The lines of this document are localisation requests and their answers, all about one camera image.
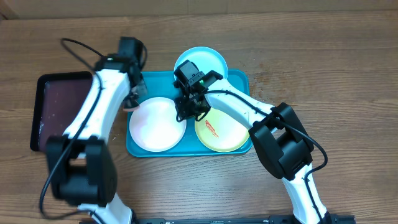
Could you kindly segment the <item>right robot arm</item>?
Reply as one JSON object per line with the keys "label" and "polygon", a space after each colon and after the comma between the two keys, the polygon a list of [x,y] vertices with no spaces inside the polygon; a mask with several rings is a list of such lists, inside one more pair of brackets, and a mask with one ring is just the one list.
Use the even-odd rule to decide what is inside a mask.
{"label": "right robot arm", "polygon": [[283,181],[300,223],[326,223],[327,209],[313,181],[313,173],[327,160],[312,166],[312,151],[321,145],[306,132],[291,106],[272,106],[239,91],[214,70],[203,73],[186,60],[174,70],[175,88],[182,96],[175,100],[177,121],[203,119],[211,109],[220,110],[242,124],[264,168]]}

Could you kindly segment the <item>black rectangular water tray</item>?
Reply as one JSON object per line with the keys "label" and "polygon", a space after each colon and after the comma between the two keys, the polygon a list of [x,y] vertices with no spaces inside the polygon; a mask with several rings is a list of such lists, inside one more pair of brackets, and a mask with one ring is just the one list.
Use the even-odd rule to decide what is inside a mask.
{"label": "black rectangular water tray", "polygon": [[39,77],[35,94],[30,149],[45,151],[50,136],[62,136],[77,116],[92,84],[87,71]]}

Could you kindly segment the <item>pink and green sponge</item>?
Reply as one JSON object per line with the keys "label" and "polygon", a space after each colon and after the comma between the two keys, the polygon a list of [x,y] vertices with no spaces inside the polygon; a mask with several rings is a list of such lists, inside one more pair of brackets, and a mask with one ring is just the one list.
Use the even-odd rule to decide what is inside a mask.
{"label": "pink and green sponge", "polygon": [[123,100],[123,110],[127,112],[136,110],[139,107],[138,99],[139,95],[137,93],[130,92]]}

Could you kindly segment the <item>light blue plate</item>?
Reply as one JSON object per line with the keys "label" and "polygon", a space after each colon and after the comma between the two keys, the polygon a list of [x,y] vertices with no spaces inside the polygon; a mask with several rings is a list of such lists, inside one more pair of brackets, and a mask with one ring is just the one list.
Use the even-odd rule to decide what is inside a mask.
{"label": "light blue plate", "polygon": [[174,70],[184,61],[189,60],[193,62],[204,73],[211,70],[221,74],[223,78],[228,77],[228,66],[223,56],[216,50],[209,47],[193,47],[179,56],[177,59]]}

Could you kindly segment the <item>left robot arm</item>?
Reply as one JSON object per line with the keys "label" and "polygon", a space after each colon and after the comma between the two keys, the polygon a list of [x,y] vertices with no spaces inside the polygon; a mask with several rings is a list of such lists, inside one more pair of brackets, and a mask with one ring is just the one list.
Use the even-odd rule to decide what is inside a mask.
{"label": "left robot arm", "polygon": [[44,210],[47,189],[53,196],[76,206],[77,210],[60,215],[88,213],[96,223],[138,223],[134,210],[123,204],[116,192],[118,177],[108,150],[109,134],[124,105],[136,109],[146,93],[142,69],[147,60],[146,46],[134,37],[121,37],[118,52],[100,55],[94,66],[91,88],[78,114],[61,136],[46,142],[49,175],[39,197]]}

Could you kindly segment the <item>green rimmed yellow plate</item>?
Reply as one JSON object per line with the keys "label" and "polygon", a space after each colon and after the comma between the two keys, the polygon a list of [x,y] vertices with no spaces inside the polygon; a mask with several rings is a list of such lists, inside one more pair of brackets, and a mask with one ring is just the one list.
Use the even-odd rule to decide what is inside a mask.
{"label": "green rimmed yellow plate", "polygon": [[195,122],[195,132],[200,142],[215,152],[235,151],[249,139],[246,127],[213,108],[201,121]]}

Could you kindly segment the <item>white plate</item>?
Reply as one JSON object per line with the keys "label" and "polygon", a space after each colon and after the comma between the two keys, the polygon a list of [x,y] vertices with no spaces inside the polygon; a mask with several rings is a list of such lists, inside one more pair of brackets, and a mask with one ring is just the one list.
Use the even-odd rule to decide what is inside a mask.
{"label": "white plate", "polygon": [[132,112],[129,131],[133,141],[149,152],[167,151],[183,138],[186,121],[177,121],[173,100],[165,97],[149,98]]}

